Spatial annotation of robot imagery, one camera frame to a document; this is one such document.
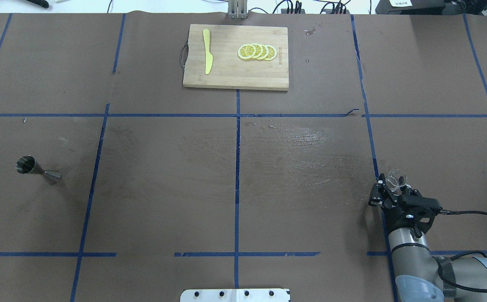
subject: wooden cutting board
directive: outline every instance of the wooden cutting board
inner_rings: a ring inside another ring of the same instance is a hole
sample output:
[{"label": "wooden cutting board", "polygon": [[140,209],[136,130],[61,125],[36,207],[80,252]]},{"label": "wooden cutting board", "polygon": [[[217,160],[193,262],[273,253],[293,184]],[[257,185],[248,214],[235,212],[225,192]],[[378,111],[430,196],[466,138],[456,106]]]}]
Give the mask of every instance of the wooden cutting board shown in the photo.
[{"label": "wooden cutting board", "polygon": [[[205,74],[203,29],[210,30],[212,69]],[[277,48],[271,61],[242,60],[243,44],[269,44]],[[184,87],[288,91],[288,29],[286,27],[192,24]]]}]

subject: lemon slice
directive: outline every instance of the lemon slice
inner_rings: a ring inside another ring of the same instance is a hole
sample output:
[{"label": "lemon slice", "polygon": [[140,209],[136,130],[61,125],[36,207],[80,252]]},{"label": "lemon slice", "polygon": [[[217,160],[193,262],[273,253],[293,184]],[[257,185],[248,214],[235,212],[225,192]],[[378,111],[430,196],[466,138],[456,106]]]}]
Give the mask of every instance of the lemon slice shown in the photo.
[{"label": "lemon slice", "polygon": [[262,48],[265,50],[260,57],[257,57],[257,60],[264,60],[265,58],[268,57],[268,54],[270,53],[270,50],[268,47],[266,47],[264,44],[260,44]]},{"label": "lemon slice", "polygon": [[243,60],[249,60],[255,55],[256,48],[253,44],[243,44],[238,48],[238,57]]},{"label": "lemon slice", "polygon": [[258,43],[253,43],[253,45],[256,48],[255,55],[253,56],[253,59],[256,59],[258,57],[262,57],[262,54],[265,53],[265,47],[263,44],[258,44]]},{"label": "lemon slice", "polygon": [[265,61],[271,61],[275,59],[277,56],[277,49],[272,45],[265,45],[265,48],[268,48],[268,55],[264,58]]}]

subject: white bracket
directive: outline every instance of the white bracket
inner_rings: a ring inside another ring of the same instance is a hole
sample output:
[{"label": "white bracket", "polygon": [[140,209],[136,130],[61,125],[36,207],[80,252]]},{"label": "white bracket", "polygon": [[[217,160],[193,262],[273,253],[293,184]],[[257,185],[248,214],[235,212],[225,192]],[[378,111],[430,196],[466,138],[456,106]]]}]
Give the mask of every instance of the white bracket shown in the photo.
[{"label": "white bracket", "polygon": [[185,290],[180,302],[290,302],[288,289]]},{"label": "white bracket", "polygon": [[229,19],[247,19],[247,0],[228,0]]}]

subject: metal jigger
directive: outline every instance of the metal jigger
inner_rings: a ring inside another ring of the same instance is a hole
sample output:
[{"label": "metal jigger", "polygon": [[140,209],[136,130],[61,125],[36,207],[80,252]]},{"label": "metal jigger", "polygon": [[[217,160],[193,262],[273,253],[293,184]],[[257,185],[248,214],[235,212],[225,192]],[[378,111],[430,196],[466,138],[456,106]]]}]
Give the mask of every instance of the metal jigger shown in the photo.
[{"label": "metal jigger", "polygon": [[56,184],[61,179],[61,173],[42,169],[35,158],[29,155],[18,160],[16,170],[20,174],[40,174],[49,184]]}]

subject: green plastic knife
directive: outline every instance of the green plastic knife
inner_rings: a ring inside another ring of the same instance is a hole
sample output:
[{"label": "green plastic knife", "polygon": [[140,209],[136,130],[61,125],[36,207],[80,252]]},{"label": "green plastic knife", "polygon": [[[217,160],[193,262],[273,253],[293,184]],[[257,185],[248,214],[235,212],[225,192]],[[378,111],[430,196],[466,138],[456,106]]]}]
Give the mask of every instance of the green plastic knife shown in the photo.
[{"label": "green plastic knife", "polygon": [[210,30],[203,29],[203,38],[205,39],[205,74],[209,74],[212,70],[213,55],[210,53]]}]

